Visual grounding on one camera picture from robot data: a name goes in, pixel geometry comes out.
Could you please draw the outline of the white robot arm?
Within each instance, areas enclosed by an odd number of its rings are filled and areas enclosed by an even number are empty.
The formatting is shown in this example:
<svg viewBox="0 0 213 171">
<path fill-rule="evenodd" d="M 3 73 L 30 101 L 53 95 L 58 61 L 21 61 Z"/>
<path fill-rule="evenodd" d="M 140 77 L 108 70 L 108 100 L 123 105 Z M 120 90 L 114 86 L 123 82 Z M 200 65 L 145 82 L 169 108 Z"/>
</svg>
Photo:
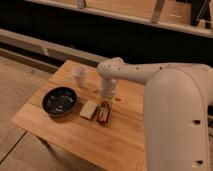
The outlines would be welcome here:
<svg viewBox="0 0 213 171">
<path fill-rule="evenodd" d="M 113 98 L 119 79 L 143 84 L 148 171 L 211 171 L 208 107 L 213 105 L 213 67 L 196 63 L 98 64 L 101 96 Z"/>
</svg>

